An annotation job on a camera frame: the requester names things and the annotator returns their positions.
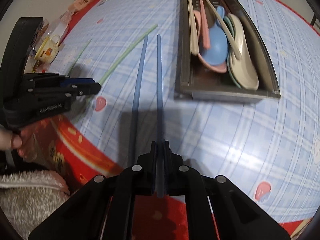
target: silver bolt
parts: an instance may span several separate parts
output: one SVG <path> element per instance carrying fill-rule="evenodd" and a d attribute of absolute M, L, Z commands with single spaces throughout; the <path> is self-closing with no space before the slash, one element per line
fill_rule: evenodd
<path fill-rule="evenodd" d="M 219 175 L 217 177 L 217 182 L 219 183 L 225 183 L 227 181 L 227 178 L 225 176 Z"/>
<path fill-rule="evenodd" d="M 186 172 L 186 171 L 188 171 L 188 170 L 189 170 L 189 168 L 188 168 L 188 166 L 186 166 L 186 165 L 181 165 L 181 166 L 179 167 L 179 171 Z"/>
<path fill-rule="evenodd" d="M 141 171 L 142 167 L 140 165 L 134 165 L 134 166 L 132 166 L 132 170 L 133 171 Z"/>
<path fill-rule="evenodd" d="M 102 175 L 97 175 L 94 177 L 94 182 L 99 183 L 99 182 L 103 182 L 104 177 Z"/>

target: yellow mug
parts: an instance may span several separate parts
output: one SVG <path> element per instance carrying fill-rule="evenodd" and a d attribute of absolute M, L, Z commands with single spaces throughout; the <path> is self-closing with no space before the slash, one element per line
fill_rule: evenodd
<path fill-rule="evenodd" d="M 58 37 L 58 41 L 54 42 L 52 41 L 53 37 Z M 38 49 L 35 59 L 40 60 L 42 62 L 51 63 L 55 57 L 57 56 L 59 52 L 59 44 L 60 42 L 60 36 L 54 35 L 51 38 L 48 36 L 45 38 L 45 40 L 42 42 L 40 48 Z"/>

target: cutlery box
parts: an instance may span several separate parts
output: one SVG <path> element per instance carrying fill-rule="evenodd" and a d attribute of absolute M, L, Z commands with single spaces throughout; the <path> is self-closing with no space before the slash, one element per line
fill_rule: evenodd
<path fill-rule="evenodd" d="M 210 71 L 201 64 L 197 56 L 191 54 L 188 0 L 182 0 L 182 17 L 180 17 L 182 48 L 181 59 L 178 58 L 177 66 L 176 98 L 237 103 L 256 103 L 265 98 L 279 99 L 279 85 L 270 56 L 247 12 L 238 0 L 209 1 L 215 7 L 222 5 L 226 14 L 229 11 L 240 19 L 249 54 L 258 74 L 259 88 L 257 91 L 240 89 L 233 83 L 228 71 L 224 74 Z M 199 0 L 192 0 L 192 6 L 194 10 L 200 11 Z M 214 23 L 213 12 L 205 0 L 204 7 L 210 28 Z"/>

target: blue checkered tablecloth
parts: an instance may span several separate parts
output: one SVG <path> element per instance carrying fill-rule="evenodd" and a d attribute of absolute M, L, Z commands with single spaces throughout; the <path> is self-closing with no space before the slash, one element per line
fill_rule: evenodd
<path fill-rule="evenodd" d="M 320 204 L 320 37 L 275 0 L 239 0 L 268 49 L 281 99 L 256 105 L 173 100 L 180 0 L 108 0 L 95 5 L 65 39 L 50 71 L 100 80 L 113 62 L 153 24 L 143 71 L 137 152 L 156 139 L 156 36 L 162 37 L 165 139 L 202 174 L 227 176 L 278 222 L 310 218 Z M 127 164 L 130 116 L 142 42 L 102 87 L 107 106 L 68 114 L 99 150 Z M 257 199 L 261 186 L 271 191 Z"/>

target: blue spoon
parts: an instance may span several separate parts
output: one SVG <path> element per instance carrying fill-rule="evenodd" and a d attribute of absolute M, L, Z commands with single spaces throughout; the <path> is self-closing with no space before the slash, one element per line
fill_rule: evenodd
<path fill-rule="evenodd" d="M 225 11 L 222 6 L 218 6 L 217 12 L 224 18 Z M 228 41 L 224 31 L 221 28 L 218 19 L 209 29 L 210 49 L 204 49 L 202 42 L 199 43 L 199 51 L 202 58 L 210 65 L 220 65 L 226 61 L 228 56 Z"/>

